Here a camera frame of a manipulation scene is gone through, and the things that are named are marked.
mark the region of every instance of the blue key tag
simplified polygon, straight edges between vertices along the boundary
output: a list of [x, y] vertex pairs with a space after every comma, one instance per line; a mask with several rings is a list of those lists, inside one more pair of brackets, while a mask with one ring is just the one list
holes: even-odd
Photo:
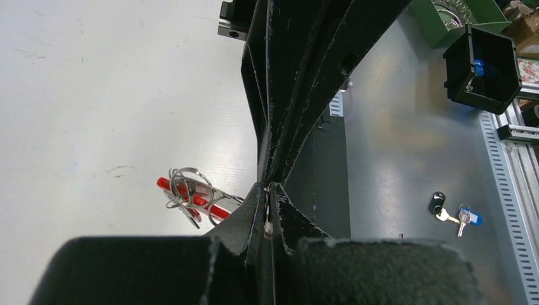
[[472, 211], [470, 207], [466, 205], [462, 205], [459, 211], [460, 210], [464, 210], [470, 213], [470, 223], [473, 224], [474, 226], [480, 226], [483, 224], [483, 217], [481, 217], [481, 215], [479, 215], [477, 212]]

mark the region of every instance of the white table surface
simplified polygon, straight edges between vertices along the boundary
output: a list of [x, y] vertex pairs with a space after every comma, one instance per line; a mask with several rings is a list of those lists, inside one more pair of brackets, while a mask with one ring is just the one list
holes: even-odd
[[0, 1], [0, 304], [84, 235], [203, 234], [156, 179], [245, 196], [256, 138], [220, 0]]

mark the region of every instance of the perforated metal strip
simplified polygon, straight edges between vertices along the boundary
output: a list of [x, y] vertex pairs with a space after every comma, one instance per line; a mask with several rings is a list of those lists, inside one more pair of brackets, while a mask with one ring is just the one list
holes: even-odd
[[539, 273], [537, 261], [530, 247], [524, 216], [515, 193], [515, 186], [507, 165], [507, 154], [496, 133], [494, 117], [488, 112], [480, 116], [481, 130], [487, 145], [490, 163], [496, 179], [496, 186], [503, 205], [503, 214], [511, 236], [511, 243], [517, 258], [522, 283], [528, 304], [539, 305]]
[[338, 91], [335, 97], [329, 102], [329, 115], [330, 116], [345, 116], [343, 111], [343, 93]]

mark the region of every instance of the screw hole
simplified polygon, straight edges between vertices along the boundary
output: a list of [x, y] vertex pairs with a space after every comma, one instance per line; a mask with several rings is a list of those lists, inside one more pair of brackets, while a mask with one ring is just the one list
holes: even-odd
[[356, 54], [348, 54], [343, 58], [339, 65], [339, 70], [343, 75], [349, 75], [354, 70], [355, 66], [359, 63], [359, 58]]

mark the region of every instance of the cardboard box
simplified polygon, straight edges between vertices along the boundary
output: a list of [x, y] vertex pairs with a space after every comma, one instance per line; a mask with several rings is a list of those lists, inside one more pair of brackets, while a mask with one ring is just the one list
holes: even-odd
[[539, 10], [513, 22], [504, 34], [515, 41], [519, 57], [539, 59]]

